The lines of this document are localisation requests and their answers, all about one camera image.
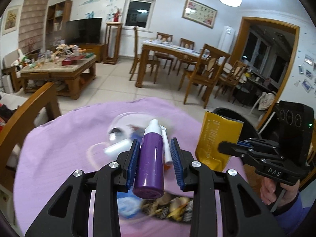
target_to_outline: pink tablecloth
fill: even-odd
[[[89,163],[91,157],[87,157],[87,150],[94,144],[104,142],[113,119],[127,112],[144,112],[170,120],[174,127],[172,136],[168,137],[176,137],[182,149],[194,154],[201,123],[166,101],[146,98],[134,102],[95,104],[68,112],[32,130],[24,142],[14,184],[15,212],[24,234],[74,170],[82,169],[85,173],[95,171],[95,166]],[[89,155],[100,167],[111,162],[103,148],[97,145]],[[232,157],[228,168],[236,169],[245,178],[238,158]],[[173,169],[165,174],[165,190],[184,195],[177,186]],[[222,236],[221,219],[218,222],[218,236]],[[188,237],[190,232],[190,225],[149,217],[120,220],[120,228],[122,237]],[[89,236],[92,236],[91,229],[90,224]]]

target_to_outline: silver screw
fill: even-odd
[[[228,174],[231,176],[237,175],[237,171],[235,169],[228,169]]]
[[[119,165],[116,161],[110,163],[110,168],[117,168]]]
[[[74,177],[78,177],[78,176],[81,176],[82,175],[82,171],[81,170],[76,170],[74,172]]]
[[[191,165],[192,167],[200,167],[201,163],[199,161],[192,161]]]

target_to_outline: purple sleeve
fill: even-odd
[[[310,208],[302,207],[301,195],[299,194],[298,199],[293,206],[283,214],[276,216],[275,219],[285,233],[290,235],[296,230],[296,228],[298,228],[309,210]]]

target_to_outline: wooden pedestal stand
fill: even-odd
[[[120,22],[107,22],[106,30],[105,30],[105,44],[104,44],[104,53],[103,53],[103,63],[104,64],[116,64],[119,58],[119,45],[121,42],[121,31],[122,31],[122,23]],[[115,47],[114,47],[114,57],[109,57],[109,42],[111,36],[111,27],[117,28],[116,39],[115,39]]]

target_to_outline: television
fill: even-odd
[[[66,44],[100,43],[102,18],[66,22]]]

